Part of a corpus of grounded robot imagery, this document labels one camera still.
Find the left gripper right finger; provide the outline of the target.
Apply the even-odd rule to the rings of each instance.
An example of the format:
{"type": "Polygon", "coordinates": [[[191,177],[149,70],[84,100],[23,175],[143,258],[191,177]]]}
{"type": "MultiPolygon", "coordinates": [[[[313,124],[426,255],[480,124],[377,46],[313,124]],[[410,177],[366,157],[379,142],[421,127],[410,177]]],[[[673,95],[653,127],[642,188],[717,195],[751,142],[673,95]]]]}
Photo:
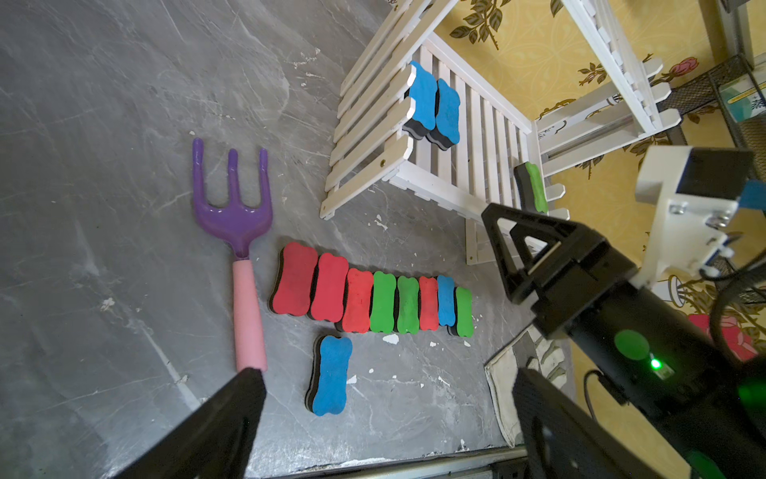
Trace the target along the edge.
{"type": "Polygon", "coordinates": [[[524,434],[531,478],[658,478],[562,391],[543,393],[524,434]]]}

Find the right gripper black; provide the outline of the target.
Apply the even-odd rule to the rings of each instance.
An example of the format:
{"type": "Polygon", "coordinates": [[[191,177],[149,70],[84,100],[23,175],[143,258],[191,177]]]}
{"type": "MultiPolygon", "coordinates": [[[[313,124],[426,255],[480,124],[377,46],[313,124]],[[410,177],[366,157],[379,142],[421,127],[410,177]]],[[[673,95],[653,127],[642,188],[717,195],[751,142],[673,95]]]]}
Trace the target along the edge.
{"type": "Polygon", "coordinates": [[[548,339],[570,338],[597,358],[648,359],[657,313],[636,265],[592,230],[489,204],[481,214],[506,297],[533,295],[533,325],[548,339]]]}

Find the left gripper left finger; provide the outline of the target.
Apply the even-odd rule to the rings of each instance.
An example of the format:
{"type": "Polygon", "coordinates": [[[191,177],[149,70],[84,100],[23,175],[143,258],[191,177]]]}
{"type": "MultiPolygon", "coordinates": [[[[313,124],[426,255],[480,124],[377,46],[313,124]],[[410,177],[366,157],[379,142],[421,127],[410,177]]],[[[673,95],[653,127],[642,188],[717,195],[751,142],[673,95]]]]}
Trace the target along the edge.
{"type": "Polygon", "coordinates": [[[243,478],[267,389],[258,369],[246,368],[119,478],[243,478]]]}

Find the green eraser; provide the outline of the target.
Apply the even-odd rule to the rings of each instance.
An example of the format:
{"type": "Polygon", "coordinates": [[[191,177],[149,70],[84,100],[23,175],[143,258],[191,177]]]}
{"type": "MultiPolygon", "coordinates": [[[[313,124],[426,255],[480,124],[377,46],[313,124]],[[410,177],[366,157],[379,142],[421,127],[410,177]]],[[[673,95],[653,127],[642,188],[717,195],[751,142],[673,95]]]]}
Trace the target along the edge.
{"type": "Polygon", "coordinates": [[[468,338],[475,332],[473,317],[473,295],[464,287],[455,291],[455,323],[451,327],[452,335],[468,338]]]}
{"type": "Polygon", "coordinates": [[[519,189],[521,209],[525,212],[546,215],[549,205],[540,169],[532,162],[518,165],[514,177],[519,189]]]}
{"type": "Polygon", "coordinates": [[[373,279],[370,330],[373,333],[392,333],[395,325],[396,277],[391,273],[375,271],[373,279]]]}
{"type": "Polygon", "coordinates": [[[420,331],[418,279],[415,277],[398,277],[397,291],[399,297],[397,331],[416,335],[420,331]]]}

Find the red eraser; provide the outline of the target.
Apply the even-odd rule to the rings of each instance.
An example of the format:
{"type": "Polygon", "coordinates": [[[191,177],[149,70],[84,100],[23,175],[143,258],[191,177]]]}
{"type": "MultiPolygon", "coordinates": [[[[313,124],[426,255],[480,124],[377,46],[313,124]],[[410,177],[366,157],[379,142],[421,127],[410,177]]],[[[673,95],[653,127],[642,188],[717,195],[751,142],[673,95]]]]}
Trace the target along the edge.
{"type": "Polygon", "coordinates": [[[344,333],[367,333],[370,329],[374,277],[371,271],[349,269],[346,278],[345,305],[336,328],[344,333]]]}
{"type": "Polygon", "coordinates": [[[348,271],[349,262],[344,257],[324,253],[319,258],[316,285],[309,309],[309,314],[315,321],[341,321],[348,271]]]}
{"type": "Polygon", "coordinates": [[[277,315],[303,317],[311,305],[311,290],[318,253],[293,241],[281,251],[280,269],[270,308],[277,315]]]}
{"type": "Polygon", "coordinates": [[[439,328],[438,281],[434,277],[420,277],[420,329],[436,331],[439,328]]]}

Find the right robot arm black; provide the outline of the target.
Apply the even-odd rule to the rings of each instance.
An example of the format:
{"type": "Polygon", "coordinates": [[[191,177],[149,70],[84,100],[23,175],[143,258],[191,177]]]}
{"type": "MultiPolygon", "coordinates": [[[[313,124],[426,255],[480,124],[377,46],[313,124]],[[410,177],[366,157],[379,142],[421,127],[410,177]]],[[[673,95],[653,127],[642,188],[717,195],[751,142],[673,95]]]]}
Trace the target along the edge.
{"type": "Polygon", "coordinates": [[[739,362],[646,287],[600,233],[499,204],[482,220],[506,295],[536,295],[535,327],[567,336],[703,477],[765,474],[765,360],[739,362]]]}

